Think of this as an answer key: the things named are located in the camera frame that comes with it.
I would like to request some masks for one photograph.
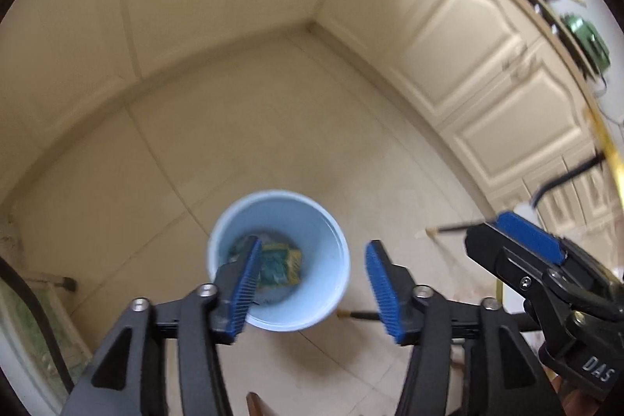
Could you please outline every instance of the wooden stick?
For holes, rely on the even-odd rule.
[[[345,310],[336,309],[338,319],[363,319],[365,321],[379,321],[379,313],[374,310]]]
[[[264,413],[262,412],[262,403],[257,393],[254,393],[254,392],[247,393],[246,400],[247,400],[247,411],[249,411],[249,416],[264,416]]]

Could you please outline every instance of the chair leg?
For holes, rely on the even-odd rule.
[[[56,275],[42,274],[39,272],[30,272],[25,270],[20,270],[19,272],[21,278],[23,278],[24,281],[49,282],[56,287],[62,287],[63,289],[71,293],[75,293],[78,289],[78,282],[76,281],[76,279],[72,279],[71,277],[59,277]]]
[[[476,226],[477,224],[482,224],[483,221],[478,221],[474,223],[459,223],[459,224],[449,224],[447,226],[438,226],[438,227],[426,227],[425,233],[429,238],[433,238],[440,233],[452,233],[457,231],[466,231],[469,227]]]
[[[264,413],[262,412],[262,403],[257,393],[247,393],[246,400],[249,416],[264,416]]]
[[[374,310],[345,310],[336,309],[338,319],[363,319],[365,321],[379,321],[379,313]]]

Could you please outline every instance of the black hose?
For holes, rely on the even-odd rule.
[[[381,321],[381,318],[379,317],[379,313],[378,312],[367,312],[367,311],[356,311],[356,312],[352,312],[351,316],[352,319],[362,319],[365,321]]]
[[[33,293],[30,286],[26,284],[26,281],[24,281],[24,279],[22,279],[20,275],[15,272],[12,266],[2,259],[2,257],[0,257],[0,279],[6,282],[6,284],[13,291],[15,291],[24,304],[26,304],[30,313],[32,313],[32,316],[35,318],[37,326],[39,326],[39,330],[46,341],[46,346],[50,350],[52,363],[54,364],[54,367],[56,367],[58,375],[60,376],[67,393],[71,393],[74,389],[74,381],[72,380],[72,376],[70,375],[69,369],[63,359],[63,355],[60,352],[60,347],[56,341],[56,337],[54,337],[50,321],[48,320],[46,312],[43,310],[37,296]]]
[[[546,193],[550,190],[559,187],[561,184],[565,184],[567,181],[576,178],[581,173],[593,168],[596,165],[599,165],[605,160],[605,155],[603,152],[599,152],[596,156],[592,157],[588,161],[581,163],[576,168],[572,168],[568,173],[564,173],[563,175],[553,178],[553,180],[546,182],[542,187],[540,187],[533,196],[531,196],[531,208],[537,208],[537,204],[544,197]]]

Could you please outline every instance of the blue gripper pad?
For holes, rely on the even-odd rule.
[[[247,312],[256,294],[260,273],[262,242],[250,236],[238,259],[219,267],[214,278],[218,288],[218,304],[210,313],[213,334],[219,343],[233,343],[243,331]]]
[[[513,212],[503,212],[492,226],[554,265],[566,259],[557,238]]]
[[[405,267],[392,264],[379,240],[366,246],[366,272],[386,333],[403,344],[407,334],[404,317],[409,314],[414,279]]]

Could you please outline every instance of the black cable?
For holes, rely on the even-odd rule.
[[[606,89],[608,88],[608,86],[606,84],[606,78],[603,76],[602,73],[600,73],[600,79],[602,80],[602,83],[604,84],[604,88],[602,90],[594,92],[594,97],[596,99],[600,99],[602,96],[604,96],[606,94]]]
[[[550,190],[559,187],[561,184],[565,184],[567,181],[576,178],[581,173],[593,168],[596,165],[599,165],[602,161],[605,160],[605,155],[603,152],[598,153],[598,155],[592,157],[588,161],[581,163],[576,168],[572,168],[568,173],[564,173],[563,175],[553,178],[549,182],[546,182],[542,187],[540,187],[533,196],[531,196],[531,208],[536,208],[539,201],[544,197],[546,193]]]
[[[37,296],[33,293],[30,286],[26,284],[26,281],[24,281],[24,279],[22,279],[20,275],[15,272],[12,266],[2,259],[2,257],[0,257],[0,279],[6,282],[6,284],[13,291],[15,291],[15,293],[23,300],[24,304],[26,304],[30,313],[32,313],[32,316],[35,318],[37,326],[46,341],[46,346],[50,350],[52,363],[54,364],[54,367],[56,367],[58,375],[60,376],[67,392],[71,393],[74,389],[74,381],[72,380],[72,376],[70,375],[69,369],[63,359],[63,355],[60,352],[60,347],[56,341],[56,337],[54,337],[54,331],[52,331],[50,321],[48,320],[46,312],[43,310]]]
[[[624,127],[624,121],[618,122],[617,120],[614,120],[613,118],[609,117],[609,115],[607,115],[602,108],[598,107],[598,110],[600,111],[600,113],[602,114],[602,116],[607,119],[610,123],[615,124],[618,127]]]

